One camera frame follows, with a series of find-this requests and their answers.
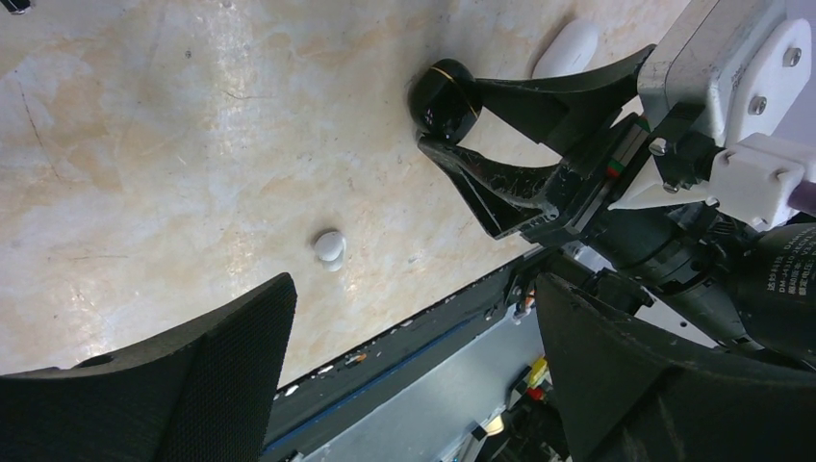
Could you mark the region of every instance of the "scratch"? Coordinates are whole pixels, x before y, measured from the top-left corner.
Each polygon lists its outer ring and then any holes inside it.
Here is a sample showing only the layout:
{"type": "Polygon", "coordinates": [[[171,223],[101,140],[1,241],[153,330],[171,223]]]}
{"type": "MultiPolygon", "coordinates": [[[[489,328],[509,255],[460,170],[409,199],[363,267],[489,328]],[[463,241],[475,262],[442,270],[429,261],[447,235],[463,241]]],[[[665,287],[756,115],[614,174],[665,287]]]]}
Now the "scratch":
{"type": "Polygon", "coordinates": [[[127,255],[89,255],[87,257],[73,257],[69,258],[68,260],[77,261],[77,260],[89,260],[94,258],[130,258],[127,255]]]}
{"type": "Polygon", "coordinates": [[[54,176],[57,177],[58,180],[63,181],[62,176],[57,173],[57,169],[54,168],[54,163],[51,162],[51,158],[48,157],[48,151],[45,150],[45,146],[42,145],[42,138],[39,137],[39,130],[37,129],[36,124],[34,123],[34,119],[31,117],[31,110],[28,109],[28,100],[25,97],[25,91],[23,91],[23,84],[20,81],[17,81],[17,85],[20,87],[20,96],[23,98],[23,106],[26,108],[26,115],[28,116],[28,121],[31,123],[31,128],[34,129],[34,136],[37,137],[37,142],[39,143],[39,148],[42,150],[42,155],[45,156],[45,160],[48,161],[48,165],[51,166],[51,171],[54,172],[54,176]]]}
{"type": "Polygon", "coordinates": [[[221,92],[226,94],[227,96],[233,98],[233,99],[238,99],[240,101],[245,101],[247,99],[270,99],[271,98],[271,96],[256,96],[256,95],[239,96],[239,95],[236,95],[235,93],[232,93],[232,92],[227,91],[227,90],[221,90],[221,92]]]}

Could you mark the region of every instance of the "black cylinder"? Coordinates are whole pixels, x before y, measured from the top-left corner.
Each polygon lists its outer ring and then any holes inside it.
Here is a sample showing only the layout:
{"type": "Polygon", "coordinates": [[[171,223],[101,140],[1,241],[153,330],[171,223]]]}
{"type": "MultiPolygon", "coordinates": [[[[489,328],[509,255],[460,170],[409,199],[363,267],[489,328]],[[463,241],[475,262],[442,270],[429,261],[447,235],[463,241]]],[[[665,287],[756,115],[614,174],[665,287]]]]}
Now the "black cylinder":
{"type": "Polygon", "coordinates": [[[762,237],[731,279],[739,315],[759,343],[816,360],[816,224],[762,237]]]}
{"type": "Polygon", "coordinates": [[[665,211],[607,212],[585,243],[717,343],[758,348],[721,280],[713,250],[688,238],[665,211]]]}

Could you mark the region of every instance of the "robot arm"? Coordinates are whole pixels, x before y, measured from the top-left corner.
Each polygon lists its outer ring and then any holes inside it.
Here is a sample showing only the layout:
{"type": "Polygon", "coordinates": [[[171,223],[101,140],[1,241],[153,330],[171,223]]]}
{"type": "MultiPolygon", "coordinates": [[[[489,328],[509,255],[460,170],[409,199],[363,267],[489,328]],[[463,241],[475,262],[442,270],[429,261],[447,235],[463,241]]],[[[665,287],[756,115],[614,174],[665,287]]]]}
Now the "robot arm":
{"type": "Polygon", "coordinates": [[[816,150],[769,136],[810,77],[810,37],[783,0],[695,0],[656,47],[582,74],[477,79],[442,60],[411,96],[419,147],[494,238],[581,241],[721,346],[816,364],[809,335],[771,339],[782,332],[751,320],[758,298],[745,296],[764,287],[762,306],[783,318],[816,307],[816,227],[782,226],[812,209],[816,150]],[[634,97],[645,116],[616,123],[634,97]],[[458,146],[482,108],[560,164],[508,166],[458,146]]]}

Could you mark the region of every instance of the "white mount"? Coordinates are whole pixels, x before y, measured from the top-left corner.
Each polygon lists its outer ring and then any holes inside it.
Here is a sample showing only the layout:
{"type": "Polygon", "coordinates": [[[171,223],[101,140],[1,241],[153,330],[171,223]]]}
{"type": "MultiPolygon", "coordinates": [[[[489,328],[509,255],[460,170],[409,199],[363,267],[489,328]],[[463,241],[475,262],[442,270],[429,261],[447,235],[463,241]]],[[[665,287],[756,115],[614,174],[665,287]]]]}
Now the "white mount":
{"type": "Polygon", "coordinates": [[[645,209],[705,201],[758,231],[785,223],[802,181],[816,182],[816,149],[772,138],[810,79],[812,41],[804,19],[779,24],[759,48],[732,94],[726,148],[717,155],[710,181],[691,190],[663,188],[651,158],[620,200],[609,209],[645,209]]]}

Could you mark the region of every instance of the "white knob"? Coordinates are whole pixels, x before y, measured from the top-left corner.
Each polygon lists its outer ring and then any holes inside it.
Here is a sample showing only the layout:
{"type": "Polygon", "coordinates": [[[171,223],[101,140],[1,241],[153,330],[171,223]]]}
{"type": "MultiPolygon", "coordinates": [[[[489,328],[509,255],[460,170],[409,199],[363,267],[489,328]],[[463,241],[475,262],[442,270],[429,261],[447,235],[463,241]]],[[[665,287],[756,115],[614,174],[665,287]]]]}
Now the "white knob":
{"type": "Polygon", "coordinates": [[[315,254],[329,271],[343,267],[345,258],[345,236],[339,231],[329,231],[315,242],[315,254]]]}

